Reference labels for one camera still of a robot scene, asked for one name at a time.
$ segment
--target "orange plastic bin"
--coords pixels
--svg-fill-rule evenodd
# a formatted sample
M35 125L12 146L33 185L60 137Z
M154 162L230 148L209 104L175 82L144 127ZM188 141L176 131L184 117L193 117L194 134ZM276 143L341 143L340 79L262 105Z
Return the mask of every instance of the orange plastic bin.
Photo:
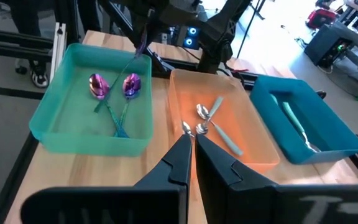
M195 126L203 122L196 112L196 105L201 103L210 110L219 96L224 99L212 120L244 153L242 156L233 154L212 124L208 124L209 131L206 137L259 173L264 173L276 166L280 162L280 157L272 138L248 94L236 78L186 70L172 72L168 92L168 110L172 116L175 141L183 134L182 120L190 125L193 133L196 133ZM195 153L193 152L192 178L196 177L195 167Z

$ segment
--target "metal spoon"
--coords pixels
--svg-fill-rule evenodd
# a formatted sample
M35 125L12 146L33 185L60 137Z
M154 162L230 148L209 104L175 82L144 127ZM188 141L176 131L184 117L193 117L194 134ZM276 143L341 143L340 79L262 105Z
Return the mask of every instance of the metal spoon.
M184 122L184 121L181 122L181 128L183 129L183 132L184 132L185 134L188 134L188 135L190 135L191 137L194 137L194 135L191 133L191 128L190 128L190 126L189 126L186 122Z
M127 102L124 106L124 109L121 113L121 118L119 120L119 124L121 126L124 125L130 100L138 97L141 87L142 87L142 82L140 81L140 77L136 73L132 73L125 78L122 84L122 93L124 94Z
M100 74L92 74L89 78L89 90L92 95L99 101L103 101L106 94L109 92L110 87L107 81ZM104 102L106 107L108 108L111 118L116 125L118 136L123 138L128 138L127 133L124 131L124 128L120 125L114 111L111 109L109 103L107 101Z
M273 94L270 94L270 95L272 96L274 102L276 102L276 104L278 105L277 98ZM290 104L288 102L283 102L282 106L283 106L284 113L287 114L292 125L294 125L296 127L297 131L299 133L301 133L301 135L303 136L306 146L313 152L321 152L321 150L319 148L317 148L315 145L313 145L312 143L309 142L308 137L306 135L306 131L303 128L302 124L299 122L298 118L296 118L295 114L293 113Z
M138 46L138 48L136 48L135 51L135 57L133 57L132 59L130 59L128 61L128 63L125 65L125 67L121 70L121 73L116 77L116 79L113 81L110 90L106 93L106 97L104 97L102 99L102 101L96 106L96 108L93 110L95 113L99 113L100 107L103 105L103 101L107 102L110 94L112 92L112 89L114 88L115 84L117 83L118 79L121 77L121 75L125 72L126 68L137 58L139 58L144 49L146 48L146 41L147 41L147 29L146 26L143 28L143 33L142 33L142 37L140 39L140 45Z
M210 114L208 113L208 110L205 108L205 106L200 105L200 112L197 110L197 113L199 113L200 117L203 119L209 119L209 121L213 124L213 126L216 128L220 136L223 138L223 141L229 146L232 152L235 154L241 156L242 151L241 149L231 140L231 138L217 125L210 119ZM208 127L204 123L197 124L196 131L198 134L206 134L208 132Z
M201 104L197 104L196 106L196 109L197 109L197 113L198 115L207 120L204 122L205 125L207 125L208 121L210 121L210 119L212 118L212 116L214 116L215 112L218 110L218 108L221 106L222 104L222 101L223 101L223 97L218 97L216 100L215 100L215 103L214 105L212 106L211 108L211 112L208 113L208 110L207 111L203 111L204 108L206 108L204 105L201 105Z

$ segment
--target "translucent plastic container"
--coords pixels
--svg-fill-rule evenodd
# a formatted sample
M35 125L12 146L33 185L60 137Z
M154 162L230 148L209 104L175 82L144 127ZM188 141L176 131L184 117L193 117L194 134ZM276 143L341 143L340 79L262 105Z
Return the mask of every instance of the translucent plastic container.
M139 156L153 136L151 59L132 62L114 86L108 100L119 118L126 99L122 82L137 73L140 95L129 103L124 129L130 138L115 138L108 109L93 110L99 103L90 93L89 77L101 74L111 83L134 54L82 44L72 44L30 121L30 130L47 150L100 156Z
M307 148L270 94L276 96L278 104L289 103L309 142L321 152ZM259 77L250 98L291 163L333 162L358 153L358 137L303 80Z
M242 156L233 154L211 123L206 137L257 172L264 173L276 166L280 158L272 139L247 93L235 78L186 70L172 72L168 101L175 140L183 134L182 120L196 133L195 126L203 122L196 112L196 105L201 103L210 110L219 96L224 99L212 120L244 153ZM192 177L196 177L194 155L193 152Z

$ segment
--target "blue light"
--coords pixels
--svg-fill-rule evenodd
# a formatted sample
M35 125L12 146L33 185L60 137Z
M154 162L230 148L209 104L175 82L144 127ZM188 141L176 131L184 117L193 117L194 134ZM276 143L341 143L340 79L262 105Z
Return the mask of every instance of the blue light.
M185 45L190 46L193 43L193 40L191 38L186 38Z
M194 27L189 27L188 28L188 33L189 35L196 35L197 34L197 29Z

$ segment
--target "chair wheel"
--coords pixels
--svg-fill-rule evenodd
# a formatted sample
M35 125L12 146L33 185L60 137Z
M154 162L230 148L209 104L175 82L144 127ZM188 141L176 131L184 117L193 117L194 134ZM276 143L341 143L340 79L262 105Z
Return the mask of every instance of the chair wheel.
M25 75L27 73L27 68L24 66L19 66L15 68L15 72L21 75Z

